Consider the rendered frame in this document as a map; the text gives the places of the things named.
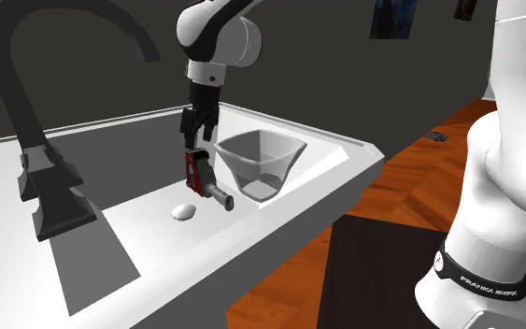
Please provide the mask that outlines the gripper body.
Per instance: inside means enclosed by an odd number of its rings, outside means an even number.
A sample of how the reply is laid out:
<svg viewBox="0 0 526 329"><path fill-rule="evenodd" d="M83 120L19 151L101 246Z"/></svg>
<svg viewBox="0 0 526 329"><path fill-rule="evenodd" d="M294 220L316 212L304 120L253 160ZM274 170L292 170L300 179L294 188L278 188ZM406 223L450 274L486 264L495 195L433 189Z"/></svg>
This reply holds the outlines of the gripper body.
<svg viewBox="0 0 526 329"><path fill-rule="evenodd" d="M201 124L215 126L219 123L220 91L221 87L190 83L189 100Z"/></svg>

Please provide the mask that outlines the red and grey tool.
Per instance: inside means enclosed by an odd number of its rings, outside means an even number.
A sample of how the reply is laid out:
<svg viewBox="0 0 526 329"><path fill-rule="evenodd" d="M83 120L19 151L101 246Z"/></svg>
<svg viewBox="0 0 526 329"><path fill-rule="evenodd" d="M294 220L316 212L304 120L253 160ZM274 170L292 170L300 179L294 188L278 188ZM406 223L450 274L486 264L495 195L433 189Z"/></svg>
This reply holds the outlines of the red and grey tool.
<svg viewBox="0 0 526 329"><path fill-rule="evenodd" d="M187 186L201 197L213 197L226 211L233 210L234 199L218 187L208 151L203 148L185 150L184 156Z"/></svg>

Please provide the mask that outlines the translucent grey cup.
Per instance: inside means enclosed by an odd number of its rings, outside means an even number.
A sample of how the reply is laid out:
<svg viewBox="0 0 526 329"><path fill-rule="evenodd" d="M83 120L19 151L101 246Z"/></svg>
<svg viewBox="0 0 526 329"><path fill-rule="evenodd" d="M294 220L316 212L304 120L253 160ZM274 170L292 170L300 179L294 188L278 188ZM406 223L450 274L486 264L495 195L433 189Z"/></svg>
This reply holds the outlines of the translucent grey cup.
<svg viewBox="0 0 526 329"><path fill-rule="evenodd" d="M230 169L238 190L262 203L280 192L306 146L298 138L259 129L228 137L214 149Z"/></svg>

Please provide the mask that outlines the white drain plug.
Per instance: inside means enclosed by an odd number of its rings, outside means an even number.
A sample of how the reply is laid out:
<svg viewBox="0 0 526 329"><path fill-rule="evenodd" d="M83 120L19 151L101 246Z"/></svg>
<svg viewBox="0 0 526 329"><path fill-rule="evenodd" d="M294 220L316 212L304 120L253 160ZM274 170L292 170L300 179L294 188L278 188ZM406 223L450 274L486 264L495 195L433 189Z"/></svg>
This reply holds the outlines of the white drain plug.
<svg viewBox="0 0 526 329"><path fill-rule="evenodd" d="M177 221L187 221L194 217L197 207L193 204L180 204L171 211L171 216Z"/></svg>

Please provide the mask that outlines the white sink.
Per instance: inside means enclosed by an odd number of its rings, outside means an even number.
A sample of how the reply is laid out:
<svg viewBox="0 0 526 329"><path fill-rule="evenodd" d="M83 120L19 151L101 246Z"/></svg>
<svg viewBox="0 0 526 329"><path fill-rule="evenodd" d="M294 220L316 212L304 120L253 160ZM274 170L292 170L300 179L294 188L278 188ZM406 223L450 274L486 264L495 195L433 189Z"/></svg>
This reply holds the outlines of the white sink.
<svg viewBox="0 0 526 329"><path fill-rule="evenodd" d="M382 170L372 144L224 104L214 139L264 129L304 141L280 192L226 211L185 183L179 108L48 132L84 179L96 220L41 242L23 202L21 148L0 138L0 329L227 329L226 311L351 209ZM177 221L174 207L193 204Z"/></svg>

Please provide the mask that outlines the black faucet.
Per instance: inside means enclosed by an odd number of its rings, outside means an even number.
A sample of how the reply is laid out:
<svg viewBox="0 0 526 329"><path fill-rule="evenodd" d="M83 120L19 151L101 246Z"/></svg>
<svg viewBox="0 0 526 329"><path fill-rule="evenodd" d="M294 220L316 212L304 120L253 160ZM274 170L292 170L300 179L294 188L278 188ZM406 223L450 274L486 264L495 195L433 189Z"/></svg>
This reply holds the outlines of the black faucet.
<svg viewBox="0 0 526 329"><path fill-rule="evenodd" d="M145 28L111 0L0 0L0 96L21 146L20 198L23 202L35 198L39 202L33 214L38 241L96 220L89 200L75 190L83 178L45 136L12 59L12 37L18 24L44 9L73 9L97 15L129 36L140 60L161 60Z"/></svg>

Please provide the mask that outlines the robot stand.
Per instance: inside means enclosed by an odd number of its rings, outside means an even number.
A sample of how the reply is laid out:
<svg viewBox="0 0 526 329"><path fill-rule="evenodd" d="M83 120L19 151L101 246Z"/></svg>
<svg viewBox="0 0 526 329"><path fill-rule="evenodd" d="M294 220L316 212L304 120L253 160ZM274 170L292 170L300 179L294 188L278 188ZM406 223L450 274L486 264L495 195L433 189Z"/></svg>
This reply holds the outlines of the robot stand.
<svg viewBox="0 0 526 329"><path fill-rule="evenodd" d="M446 232L344 215L333 225L317 329L441 329L415 286Z"/></svg>

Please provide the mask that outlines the dark blue wall picture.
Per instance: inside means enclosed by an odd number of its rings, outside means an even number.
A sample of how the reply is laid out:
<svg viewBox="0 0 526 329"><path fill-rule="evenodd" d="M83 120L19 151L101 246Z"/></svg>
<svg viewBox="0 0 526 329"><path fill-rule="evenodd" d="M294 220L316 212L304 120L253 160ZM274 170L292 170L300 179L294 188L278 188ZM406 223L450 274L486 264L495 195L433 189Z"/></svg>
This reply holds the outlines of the dark blue wall picture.
<svg viewBox="0 0 526 329"><path fill-rule="evenodd" d="M370 39L409 39L418 0L375 0Z"/></svg>

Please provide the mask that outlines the small dark wall picture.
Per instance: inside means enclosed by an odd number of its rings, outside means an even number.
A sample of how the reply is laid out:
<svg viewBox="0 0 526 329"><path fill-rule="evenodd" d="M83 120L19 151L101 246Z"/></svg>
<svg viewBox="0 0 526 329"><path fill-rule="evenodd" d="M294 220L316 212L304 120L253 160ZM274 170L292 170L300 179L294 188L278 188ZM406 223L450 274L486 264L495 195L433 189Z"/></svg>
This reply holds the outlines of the small dark wall picture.
<svg viewBox="0 0 526 329"><path fill-rule="evenodd" d="M457 0L453 18L459 21L470 21L473 18L477 0Z"/></svg>

